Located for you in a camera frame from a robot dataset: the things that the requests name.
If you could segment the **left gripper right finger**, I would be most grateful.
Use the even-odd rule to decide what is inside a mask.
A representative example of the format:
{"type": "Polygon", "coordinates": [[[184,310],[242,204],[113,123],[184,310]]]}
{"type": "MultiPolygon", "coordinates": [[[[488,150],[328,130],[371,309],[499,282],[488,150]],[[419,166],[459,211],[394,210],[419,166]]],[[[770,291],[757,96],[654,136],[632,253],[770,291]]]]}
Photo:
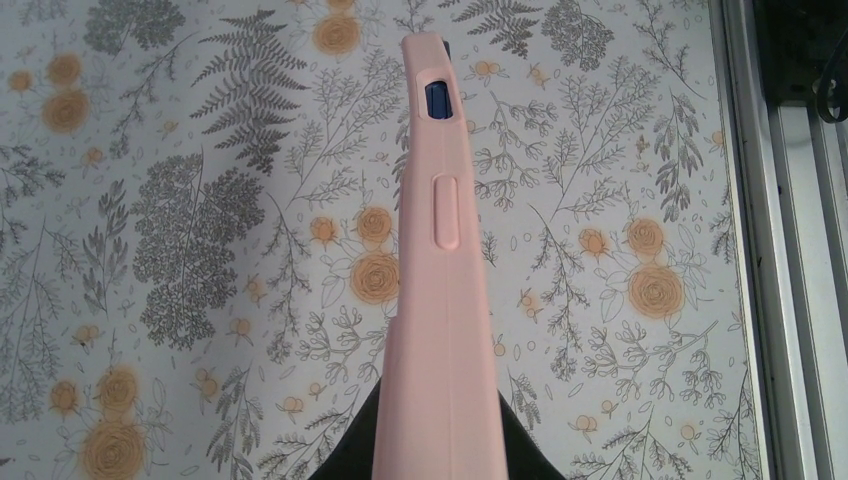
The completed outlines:
{"type": "Polygon", "coordinates": [[[502,394],[499,394],[504,448],[509,480],[564,480],[522,426],[502,394]]]}

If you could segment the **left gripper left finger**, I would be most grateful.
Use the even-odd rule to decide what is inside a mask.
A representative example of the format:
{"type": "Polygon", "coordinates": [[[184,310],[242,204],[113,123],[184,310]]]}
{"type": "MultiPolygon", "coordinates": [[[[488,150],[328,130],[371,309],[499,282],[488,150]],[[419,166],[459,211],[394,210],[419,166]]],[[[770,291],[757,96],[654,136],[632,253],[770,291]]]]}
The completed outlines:
{"type": "Polygon", "coordinates": [[[381,381],[378,380],[329,457],[309,480],[371,480],[381,381]]]}

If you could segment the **pink phone case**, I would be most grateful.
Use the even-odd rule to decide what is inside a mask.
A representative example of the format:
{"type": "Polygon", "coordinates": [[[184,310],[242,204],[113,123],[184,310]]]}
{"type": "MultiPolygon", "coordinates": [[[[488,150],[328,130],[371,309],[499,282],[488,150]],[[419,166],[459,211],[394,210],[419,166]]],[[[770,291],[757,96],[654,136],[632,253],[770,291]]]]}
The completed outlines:
{"type": "Polygon", "coordinates": [[[504,479],[474,168],[453,66],[453,116],[418,115],[416,77],[428,33],[436,34],[410,34],[401,43],[409,152],[399,201],[397,314],[387,331],[372,475],[504,479]]]}

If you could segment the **blue phone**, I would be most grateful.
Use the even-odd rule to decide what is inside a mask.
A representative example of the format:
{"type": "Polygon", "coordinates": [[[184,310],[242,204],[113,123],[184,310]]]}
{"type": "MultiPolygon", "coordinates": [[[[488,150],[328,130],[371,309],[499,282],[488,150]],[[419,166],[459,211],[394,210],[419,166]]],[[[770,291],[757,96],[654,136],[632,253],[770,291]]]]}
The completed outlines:
{"type": "Polygon", "coordinates": [[[445,42],[436,34],[422,37],[422,67],[417,74],[418,115],[446,120],[453,116],[452,65],[445,42]]]}

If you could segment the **floral patterned table mat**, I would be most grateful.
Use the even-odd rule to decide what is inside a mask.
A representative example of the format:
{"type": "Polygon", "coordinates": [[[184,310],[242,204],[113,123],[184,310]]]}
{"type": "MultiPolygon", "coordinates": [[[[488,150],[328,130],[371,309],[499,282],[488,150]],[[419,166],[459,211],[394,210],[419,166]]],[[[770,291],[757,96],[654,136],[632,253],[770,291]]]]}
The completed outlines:
{"type": "Polygon", "coordinates": [[[5,1],[1,475],[306,479],[379,376],[400,43],[465,105],[489,346],[569,479],[765,479],[706,1],[5,1]]]}

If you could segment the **aluminium rail frame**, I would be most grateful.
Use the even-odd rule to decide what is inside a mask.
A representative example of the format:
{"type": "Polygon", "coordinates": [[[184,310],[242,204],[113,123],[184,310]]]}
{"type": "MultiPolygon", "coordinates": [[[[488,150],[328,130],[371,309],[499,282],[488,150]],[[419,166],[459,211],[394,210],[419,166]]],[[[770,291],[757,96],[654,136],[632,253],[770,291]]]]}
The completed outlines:
{"type": "Polygon", "coordinates": [[[847,126],[799,47],[847,33],[847,5],[709,5],[730,129],[751,379],[769,479],[847,475],[847,126]]]}

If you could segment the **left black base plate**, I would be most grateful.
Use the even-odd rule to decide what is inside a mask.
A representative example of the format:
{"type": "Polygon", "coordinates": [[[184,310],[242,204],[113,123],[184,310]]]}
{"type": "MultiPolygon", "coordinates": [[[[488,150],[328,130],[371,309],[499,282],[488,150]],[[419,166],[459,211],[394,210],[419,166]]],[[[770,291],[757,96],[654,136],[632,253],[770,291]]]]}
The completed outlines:
{"type": "Polygon", "coordinates": [[[847,3],[755,1],[753,13],[767,99],[813,104],[826,64],[847,31],[847,3]]]}

